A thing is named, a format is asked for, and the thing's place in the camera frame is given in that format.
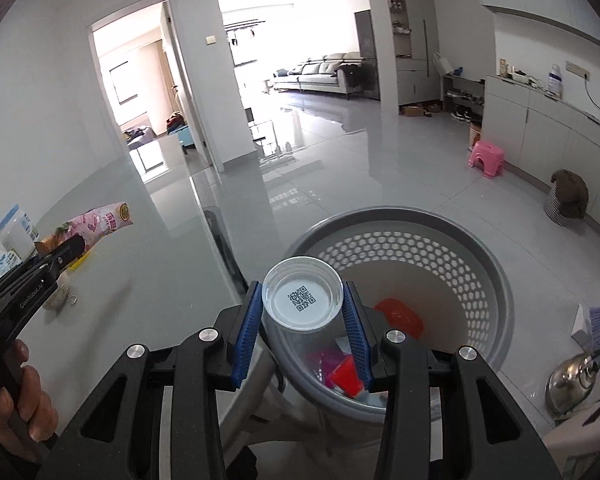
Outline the person's left hand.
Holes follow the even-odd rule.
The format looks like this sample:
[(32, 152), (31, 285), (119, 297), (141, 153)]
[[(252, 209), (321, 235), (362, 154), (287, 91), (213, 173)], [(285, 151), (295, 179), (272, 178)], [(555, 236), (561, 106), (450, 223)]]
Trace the person's left hand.
[(27, 365), (29, 349), (17, 339), (12, 345), (12, 354), (22, 371), (19, 399), (14, 403), (9, 392), (0, 389), (0, 443), (12, 454), (30, 463), (38, 464), (40, 459), (30, 449), (26, 439), (20, 438), (9, 426), (12, 414), (17, 413), (26, 423), (29, 438), (35, 442), (46, 442), (55, 434), (58, 426), (58, 411), (50, 396), (42, 389), (38, 371)]

